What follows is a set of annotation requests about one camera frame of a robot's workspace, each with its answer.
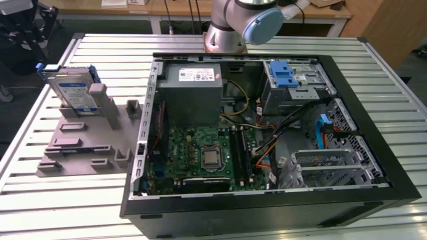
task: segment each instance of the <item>wooden desk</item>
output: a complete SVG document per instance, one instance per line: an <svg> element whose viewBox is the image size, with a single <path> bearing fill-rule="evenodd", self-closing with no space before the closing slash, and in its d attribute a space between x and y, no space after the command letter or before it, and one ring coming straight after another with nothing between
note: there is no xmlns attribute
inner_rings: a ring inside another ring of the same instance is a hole
<svg viewBox="0 0 427 240"><path fill-rule="evenodd" d="M133 5L127 8L102 9L102 0L41 0L42 3L59 8L59 19L87 20L149 20L154 34L162 34L161 21L169 20L167 8L163 0L150 0L147 5ZM198 0L202 21L211 20L211 0ZM191 21L189 0L167 0L169 11L173 21ZM191 0L193 14L198 20L197 1ZM335 11L329 7L318 8L310 5L305 10L306 24L333 25L327 36L338 37L346 25L347 19L353 18L346 7ZM302 23L303 15L298 14L285 23Z"/></svg>

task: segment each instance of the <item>desk leg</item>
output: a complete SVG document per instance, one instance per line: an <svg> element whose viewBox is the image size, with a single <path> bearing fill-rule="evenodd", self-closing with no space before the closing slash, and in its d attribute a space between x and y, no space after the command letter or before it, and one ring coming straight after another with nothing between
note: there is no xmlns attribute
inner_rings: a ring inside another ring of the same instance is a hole
<svg viewBox="0 0 427 240"><path fill-rule="evenodd" d="M346 18L338 18L335 20L335 23L334 23L331 29L329 30L327 37L339 37L342 34L346 23L347 23Z"/></svg>
<svg viewBox="0 0 427 240"><path fill-rule="evenodd" d="M158 15L150 16L153 34L162 34L161 21L162 21L162 16L158 16Z"/></svg>

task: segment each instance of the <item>floor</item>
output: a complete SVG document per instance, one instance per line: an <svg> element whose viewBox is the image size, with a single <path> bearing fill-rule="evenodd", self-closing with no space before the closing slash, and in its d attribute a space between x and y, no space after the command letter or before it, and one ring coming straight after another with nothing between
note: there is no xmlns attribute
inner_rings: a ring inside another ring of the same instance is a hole
<svg viewBox="0 0 427 240"><path fill-rule="evenodd" d="M183 24L178 25L178 27L177 34L191 33L189 25ZM167 33L169 26L163 24L162 29ZM66 27L54 31L49 42L47 48L51 51L50 63L58 63L75 33L151 34L153 31L150 23L146 21L67 20ZM0 84L10 88L9 90L15 99L11 103L0 103L0 157L9 149L9 143L15 137L45 86L38 74L33 73L25 76L14 74L2 64L2 61L7 60L0 57ZM397 73L399 76L412 77L409 87L422 102L427 104L427 57L418 58L417 54L413 53Z"/></svg>

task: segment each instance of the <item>green motherboard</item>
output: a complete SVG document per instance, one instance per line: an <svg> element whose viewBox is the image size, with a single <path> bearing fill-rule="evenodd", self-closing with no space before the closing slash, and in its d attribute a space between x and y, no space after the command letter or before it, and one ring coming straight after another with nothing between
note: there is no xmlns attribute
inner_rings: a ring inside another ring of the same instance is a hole
<svg viewBox="0 0 427 240"><path fill-rule="evenodd" d="M266 189L262 169L257 169L251 182L235 181L235 169L229 128L174 128L169 135L167 161L151 166L157 195L177 194L174 179L230 178L229 191ZM243 131L247 149L257 146L255 130Z"/></svg>

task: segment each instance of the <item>motherboard chip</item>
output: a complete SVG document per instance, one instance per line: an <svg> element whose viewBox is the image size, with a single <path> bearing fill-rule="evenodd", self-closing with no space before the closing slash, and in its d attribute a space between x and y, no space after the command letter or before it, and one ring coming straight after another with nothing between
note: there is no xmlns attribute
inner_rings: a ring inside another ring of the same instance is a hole
<svg viewBox="0 0 427 240"><path fill-rule="evenodd" d="M213 173L222 168L222 148L219 145L210 145L201 148L202 168Z"/></svg>
<svg viewBox="0 0 427 240"><path fill-rule="evenodd" d="M206 165L219 164L221 160L218 158L218 151L205 151L203 152L203 163Z"/></svg>

